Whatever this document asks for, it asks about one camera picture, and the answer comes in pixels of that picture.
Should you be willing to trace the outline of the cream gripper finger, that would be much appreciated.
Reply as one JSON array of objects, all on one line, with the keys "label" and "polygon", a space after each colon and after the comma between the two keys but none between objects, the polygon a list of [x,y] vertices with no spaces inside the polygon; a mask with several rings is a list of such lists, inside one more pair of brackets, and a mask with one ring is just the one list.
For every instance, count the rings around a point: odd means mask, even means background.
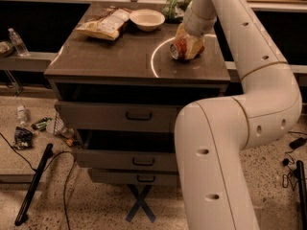
[{"label": "cream gripper finger", "polygon": [[184,30],[184,25],[183,24],[179,24],[177,27],[177,32],[176,32],[176,36],[174,39],[174,43],[177,45],[185,45],[185,36],[186,36],[186,32]]},{"label": "cream gripper finger", "polygon": [[185,44],[185,50],[184,50],[184,59],[185,60],[190,60],[195,58],[197,55],[200,55],[204,50],[204,46],[201,47],[200,49],[187,49],[186,44]]}]

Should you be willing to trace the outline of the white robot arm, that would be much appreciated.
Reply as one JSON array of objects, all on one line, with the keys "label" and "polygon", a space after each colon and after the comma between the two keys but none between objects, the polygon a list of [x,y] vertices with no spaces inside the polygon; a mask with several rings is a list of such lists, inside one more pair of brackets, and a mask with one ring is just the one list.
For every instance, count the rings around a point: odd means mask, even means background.
[{"label": "white robot arm", "polygon": [[259,230],[240,150],[277,140],[297,122],[295,76],[246,0],[194,0],[189,35],[222,25],[243,94],[203,99],[181,109],[175,125],[177,167],[189,230]]}]

